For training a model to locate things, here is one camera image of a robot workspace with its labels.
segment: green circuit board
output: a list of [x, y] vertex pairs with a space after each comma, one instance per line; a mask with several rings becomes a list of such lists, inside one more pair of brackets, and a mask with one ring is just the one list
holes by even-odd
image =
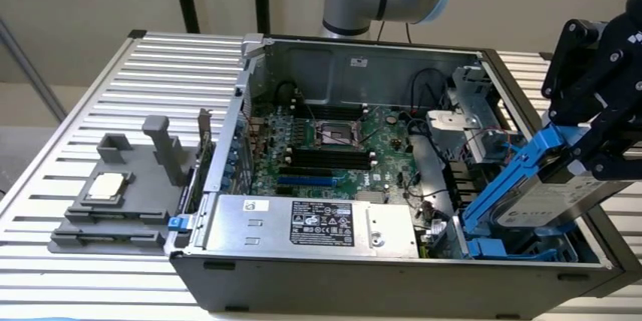
[[[407, 148], [405, 124], [385, 122], [397, 119], [397, 111], [389, 108], [373, 108], [357, 121], [312, 120], [295, 118], [281, 109], [266, 113], [260, 118], [264, 127], [254, 135], [258, 140], [254, 152], [254, 171], [252, 179], [253, 195], [284, 195], [277, 190], [287, 189], [292, 197], [355, 199], [361, 191], [383, 192], [391, 204], [405, 204], [401, 197], [403, 186], [397, 185], [397, 175], [404, 181], [415, 174], [413, 157]], [[356, 137], [351, 142], [335, 141], [319, 135], [323, 126], [352, 129]], [[356, 169], [332, 169], [335, 186], [284, 186], [276, 183], [280, 167], [285, 161], [288, 147], [309, 150], [357, 150], [373, 152], [376, 164], [368, 171]]]

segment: black cable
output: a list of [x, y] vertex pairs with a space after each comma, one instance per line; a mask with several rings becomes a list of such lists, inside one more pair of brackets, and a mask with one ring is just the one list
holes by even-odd
[[405, 193], [408, 195], [411, 195], [412, 197], [420, 198], [420, 199], [424, 199], [427, 197], [432, 197], [433, 195], [436, 195], [441, 192], [448, 192], [448, 190], [444, 188], [444, 189], [440, 189], [439, 191], [433, 191], [433, 192], [428, 193], [427, 195], [417, 195], [417, 194], [415, 194], [409, 191], [409, 182], [405, 183], [405, 186], [403, 187], [403, 189], [405, 190]]
[[293, 85], [293, 88], [296, 89], [296, 82], [293, 80], [281, 80], [277, 84], [276, 84], [276, 88], [273, 89], [273, 97], [272, 97], [272, 103], [273, 105], [277, 104], [278, 102], [278, 91], [280, 91], [280, 88], [285, 85], [285, 84], [291, 84]]
[[439, 159], [441, 160], [443, 165], [447, 167], [447, 166], [448, 166], [448, 160], [447, 160], [447, 158], [443, 156], [441, 152], [440, 152], [439, 149], [437, 149], [436, 144], [433, 143], [432, 135], [428, 133], [428, 134], [424, 134], [424, 136], [425, 136], [425, 138], [428, 138], [428, 142], [429, 142], [429, 145], [431, 145], [431, 147], [432, 147], [432, 150], [433, 150], [433, 152], [436, 153]]
[[408, 23], [405, 23], [405, 37], [408, 38], [408, 44], [412, 44], [412, 39], [409, 39], [409, 26], [408, 26]]
[[361, 144], [363, 142], [365, 142], [381, 129], [384, 129], [384, 127], [379, 127], [376, 128], [372, 133], [369, 133], [367, 136], [363, 137], [363, 139], [359, 141], [359, 144]]
[[432, 210], [432, 218], [440, 218], [444, 221], [449, 220], [448, 215], [444, 214], [440, 210]]
[[417, 207], [409, 203], [409, 199], [407, 199], [405, 197], [403, 199], [405, 200], [405, 203], [408, 204], [408, 207], [412, 208], [413, 210], [416, 210]]
[[[429, 88], [428, 83], [425, 83], [424, 85], [425, 85], [425, 88], [428, 89], [429, 97], [432, 98], [435, 107], [437, 108], [441, 102], [439, 101], [436, 95], [433, 94], [432, 88]], [[423, 93], [419, 93], [417, 111], [421, 109], [421, 98], [423, 98], [421, 95]]]
[[425, 72], [425, 71], [436, 71], [439, 73], [439, 75], [441, 76], [441, 79], [445, 80], [445, 75], [443, 74], [443, 72], [439, 71], [436, 68], [432, 68], [432, 67], [423, 68], [413, 74], [412, 80], [409, 82], [409, 112], [412, 112], [412, 109], [413, 109], [413, 85], [417, 82], [419, 75], [421, 75], [421, 73]]
[[381, 32], [383, 32], [383, 26], [385, 25], [385, 21], [381, 22], [381, 27], [379, 28], [379, 34], [377, 34], [377, 41], [381, 39]]

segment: power supply label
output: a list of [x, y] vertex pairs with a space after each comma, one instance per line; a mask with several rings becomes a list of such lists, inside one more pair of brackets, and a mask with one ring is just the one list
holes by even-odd
[[353, 247], [352, 205], [292, 202], [289, 241], [311, 246]]

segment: sticker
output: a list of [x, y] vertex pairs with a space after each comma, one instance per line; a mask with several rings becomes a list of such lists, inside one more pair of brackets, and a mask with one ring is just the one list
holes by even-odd
[[563, 184], [536, 184], [497, 218], [499, 225], [544, 226], [601, 185], [603, 182], [592, 177], [575, 177]]
[[364, 68], [368, 66], [368, 59], [364, 59], [364, 58], [352, 58], [349, 60], [349, 66], [351, 67], [359, 67], [359, 68]]
[[292, 202], [289, 242], [311, 246], [353, 247], [349, 203]]
[[269, 200], [266, 199], [245, 199], [242, 202], [242, 211], [245, 212], [266, 212], [269, 209]]

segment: white wall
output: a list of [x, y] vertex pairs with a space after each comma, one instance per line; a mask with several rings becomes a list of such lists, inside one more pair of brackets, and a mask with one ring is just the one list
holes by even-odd
[[[272, 33], [315, 35], [323, 0], [270, 0]], [[253, 32], [253, 0], [196, 0], [202, 32]], [[413, 41], [552, 50], [572, 17], [610, 20], [623, 0], [451, 0], [433, 24], [412, 26]], [[130, 29], [184, 30], [177, 0], [0, 0], [0, 14], [49, 83], [84, 85], [94, 79]], [[376, 34], [377, 24], [372, 26]], [[405, 41], [401, 24], [385, 25], [381, 40]], [[0, 81], [22, 76], [0, 52]]]

